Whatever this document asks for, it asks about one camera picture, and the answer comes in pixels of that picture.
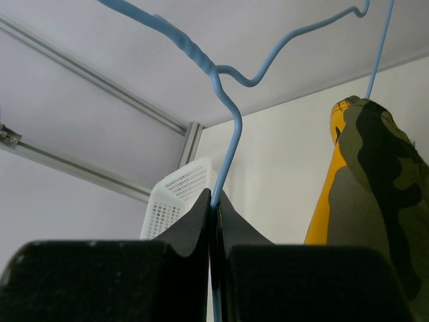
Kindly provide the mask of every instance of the white ceiling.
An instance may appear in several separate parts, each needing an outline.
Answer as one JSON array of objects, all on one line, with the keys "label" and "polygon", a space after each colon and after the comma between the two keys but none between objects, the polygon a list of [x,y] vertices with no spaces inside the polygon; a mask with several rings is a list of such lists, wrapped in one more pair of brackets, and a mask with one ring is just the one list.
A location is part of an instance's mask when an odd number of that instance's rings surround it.
[{"label": "white ceiling", "polygon": [[[294,28],[364,0],[133,0],[170,20],[217,63],[253,76],[273,45]],[[292,40],[258,87],[225,79],[243,114],[367,74],[389,0],[372,0],[368,15]],[[0,12],[117,83],[187,123],[229,119],[210,81],[160,34],[95,0],[0,1]],[[429,52],[429,1],[397,0],[381,67]]]},{"label": "white ceiling", "polygon": [[1,121],[27,138],[152,188],[184,137],[0,32]]}]

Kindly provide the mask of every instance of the hanging clothes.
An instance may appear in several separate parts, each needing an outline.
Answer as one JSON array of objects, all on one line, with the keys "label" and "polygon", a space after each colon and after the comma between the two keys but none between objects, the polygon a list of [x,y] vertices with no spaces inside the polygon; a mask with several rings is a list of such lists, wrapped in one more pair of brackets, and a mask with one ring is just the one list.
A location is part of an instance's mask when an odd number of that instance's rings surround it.
[{"label": "hanging clothes", "polygon": [[391,113],[356,96],[331,112],[334,153],[306,244],[369,246],[429,321],[429,167]]}]

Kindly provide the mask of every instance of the blue wire hanger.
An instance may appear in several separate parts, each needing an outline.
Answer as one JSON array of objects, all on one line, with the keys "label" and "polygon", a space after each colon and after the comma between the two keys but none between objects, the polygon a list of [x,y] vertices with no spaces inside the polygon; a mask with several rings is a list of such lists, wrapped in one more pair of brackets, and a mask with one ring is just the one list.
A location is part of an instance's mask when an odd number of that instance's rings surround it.
[{"label": "blue wire hanger", "polygon": [[[306,27],[298,28],[295,30],[292,30],[288,34],[286,34],[278,43],[275,45],[274,49],[271,51],[271,53],[268,55],[268,57],[265,59],[265,62],[262,64],[261,68],[253,77],[252,79],[248,79],[244,77],[237,69],[233,68],[229,65],[216,65],[214,62],[194,43],[192,40],[186,35],[184,32],[173,26],[170,22],[165,20],[164,18],[158,16],[158,15],[150,15],[147,12],[141,10],[140,8],[124,1],[124,0],[98,0],[102,4],[106,5],[107,7],[110,7],[111,9],[118,11],[119,13],[122,13],[123,15],[126,15],[130,17],[131,19],[134,19],[135,21],[142,23],[143,25],[146,25],[149,28],[152,28],[161,34],[165,35],[173,43],[179,47],[191,60],[193,60],[198,67],[201,68],[203,72],[205,72],[212,81],[212,86],[214,89],[214,92],[216,93],[216,96],[222,101],[222,103],[229,109],[229,111],[232,113],[234,118],[234,132],[233,137],[231,139],[231,142],[229,144],[227,153],[225,155],[225,159],[223,160],[221,171],[219,172],[219,176],[217,178],[216,184],[214,186],[213,192],[212,192],[212,199],[210,202],[210,209],[211,209],[211,218],[210,220],[216,224],[216,209],[217,205],[219,203],[219,199],[221,197],[223,185],[225,183],[225,180],[228,175],[228,171],[231,167],[231,163],[233,161],[235,151],[237,150],[237,146],[241,137],[241,132],[243,129],[243,120],[241,119],[241,113],[238,110],[236,104],[231,100],[231,98],[226,94],[226,92],[222,88],[222,83],[219,78],[220,74],[227,74],[231,77],[233,77],[238,83],[240,83],[243,86],[246,87],[254,87],[262,80],[262,78],[265,76],[268,68],[270,67],[271,63],[274,61],[280,50],[292,39],[295,37],[298,37],[303,34],[307,34],[309,32],[312,32],[314,30],[326,27],[327,25],[330,25],[337,20],[343,18],[344,16],[354,13],[358,18],[364,17],[369,9],[369,2],[370,0],[365,0],[365,6],[363,10],[359,10],[357,7],[352,6],[348,9],[343,10],[342,12],[325,19],[323,21],[313,23],[311,25],[307,25]],[[385,21],[385,25],[383,27],[383,33],[381,36],[381,41],[377,53],[377,58],[375,60],[373,70],[371,73],[371,78],[369,81],[369,86],[367,89],[366,97],[369,98],[373,83],[375,79],[375,74],[378,69],[378,64],[381,57],[381,52],[383,50],[383,44],[386,37],[387,29],[389,27],[389,21],[391,17],[391,13],[393,10],[393,4],[395,0],[390,1],[389,11],[387,14],[387,19]],[[210,257],[212,258],[212,262],[215,258],[213,256],[216,256],[216,252],[212,252],[210,249]],[[212,280],[212,287],[213,287],[213,309],[214,309],[214,320],[215,321],[221,321],[221,306],[220,306],[220,296],[219,296],[219,282],[216,280]]]}]

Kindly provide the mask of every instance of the black object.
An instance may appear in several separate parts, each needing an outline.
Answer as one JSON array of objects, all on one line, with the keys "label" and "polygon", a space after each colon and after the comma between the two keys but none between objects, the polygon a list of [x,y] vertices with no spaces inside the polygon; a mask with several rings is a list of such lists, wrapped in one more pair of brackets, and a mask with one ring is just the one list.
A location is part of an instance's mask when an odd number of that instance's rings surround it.
[{"label": "black object", "polygon": [[205,190],[153,241],[24,246],[0,281],[0,321],[205,321],[209,203]]},{"label": "black object", "polygon": [[31,243],[0,282],[3,321],[205,321],[208,230],[223,322],[412,321],[390,265],[365,248],[275,246],[210,191],[153,241]]}]

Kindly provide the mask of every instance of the white plastic basket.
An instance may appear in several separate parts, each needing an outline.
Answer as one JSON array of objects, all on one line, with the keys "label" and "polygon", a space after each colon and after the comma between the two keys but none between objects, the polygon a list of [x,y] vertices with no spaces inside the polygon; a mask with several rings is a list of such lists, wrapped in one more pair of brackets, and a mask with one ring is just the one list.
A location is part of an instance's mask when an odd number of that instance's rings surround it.
[{"label": "white plastic basket", "polygon": [[141,228],[141,239],[163,233],[192,208],[205,188],[213,190],[217,174],[208,158],[195,160],[159,181],[152,190]]}]

